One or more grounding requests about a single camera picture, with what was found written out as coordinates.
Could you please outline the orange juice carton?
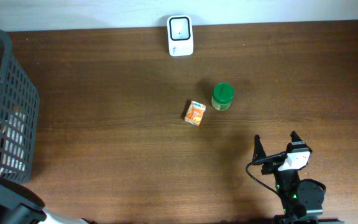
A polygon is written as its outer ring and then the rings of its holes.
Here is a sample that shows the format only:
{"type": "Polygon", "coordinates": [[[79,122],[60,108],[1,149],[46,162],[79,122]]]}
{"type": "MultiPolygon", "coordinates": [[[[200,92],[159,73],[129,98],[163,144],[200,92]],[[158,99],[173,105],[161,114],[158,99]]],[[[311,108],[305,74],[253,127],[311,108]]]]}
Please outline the orange juice carton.
{"type": "Polygon", "coordinates": [[[203,119],[206,106],[196,101],[191,101],[188,110],[186,111],[184,121],[195,126],[199,126],[203,119]]]}

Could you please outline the white barcode scanner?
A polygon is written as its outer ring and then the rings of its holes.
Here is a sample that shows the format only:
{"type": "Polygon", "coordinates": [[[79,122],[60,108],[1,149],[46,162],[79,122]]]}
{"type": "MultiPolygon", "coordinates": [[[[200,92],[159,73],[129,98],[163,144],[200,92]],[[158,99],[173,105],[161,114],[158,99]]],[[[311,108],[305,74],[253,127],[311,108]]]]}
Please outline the white barcode scanner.
{"type": "Polygon", "coordinates": [[[193,54],[193,26],[190,16],[170,16],[167,19],[167,36],[170,56],[182,57],[193,54]]]}

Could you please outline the grey perforated plastic basket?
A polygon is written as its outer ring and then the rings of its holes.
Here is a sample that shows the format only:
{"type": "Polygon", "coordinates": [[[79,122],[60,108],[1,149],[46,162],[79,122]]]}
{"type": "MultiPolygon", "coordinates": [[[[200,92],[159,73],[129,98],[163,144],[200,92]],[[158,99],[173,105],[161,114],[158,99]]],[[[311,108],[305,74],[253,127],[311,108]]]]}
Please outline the grey perforated plastic basket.
{"type": "Polygon", "coordinates": [[[32,173],[40,97],[0,30],[0,177],[26,184],[32,173]]]}

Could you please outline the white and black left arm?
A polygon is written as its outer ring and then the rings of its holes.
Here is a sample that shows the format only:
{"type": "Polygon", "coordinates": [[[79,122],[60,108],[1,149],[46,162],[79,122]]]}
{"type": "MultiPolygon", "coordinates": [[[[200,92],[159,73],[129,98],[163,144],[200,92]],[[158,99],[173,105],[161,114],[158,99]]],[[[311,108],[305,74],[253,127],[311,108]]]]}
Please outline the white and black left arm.
{"type": "Polygon", "coordinates": [[[0,177],[0,224],[90,224],[45,209],[44,201],[26,187],[0,177]]]}

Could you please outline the green lid jar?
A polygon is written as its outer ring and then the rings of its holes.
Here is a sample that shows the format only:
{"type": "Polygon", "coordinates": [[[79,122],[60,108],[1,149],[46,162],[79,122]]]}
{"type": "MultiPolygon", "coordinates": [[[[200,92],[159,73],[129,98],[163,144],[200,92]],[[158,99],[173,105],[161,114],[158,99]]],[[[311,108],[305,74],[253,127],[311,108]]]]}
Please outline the green lid jar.
{"type": "Polygon", "coordinates": [[[214,87],[211,104],[218,111],[227,110],[234,99],[234,88],[228,83],[219,83],[214,87]]]}

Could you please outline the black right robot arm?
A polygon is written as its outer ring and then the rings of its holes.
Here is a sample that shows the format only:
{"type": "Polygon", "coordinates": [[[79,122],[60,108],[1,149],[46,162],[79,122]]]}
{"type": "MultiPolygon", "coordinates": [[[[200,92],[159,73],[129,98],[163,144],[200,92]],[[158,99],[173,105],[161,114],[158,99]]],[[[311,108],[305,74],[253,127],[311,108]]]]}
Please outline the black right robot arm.
{"type": "Polygon", "coordinates": [[[271,188],[253,175],[250,177],[258,184],[272,191],[282,203],[283,214],[275,215],[273,223],[342,223],[341,220],[320,220],[323,214],[324,195],[326,186],[313,179],[300,179],[299,171],[308,165],[313,150],[292,131],[291,141],[285,151],[267,156],[260,136],[254,136],[254,154],[252,161],[247,164],[246,172],[250,174],[249,167],[261,166],[262,175],[274,175],[275,187],[271,188]]]}

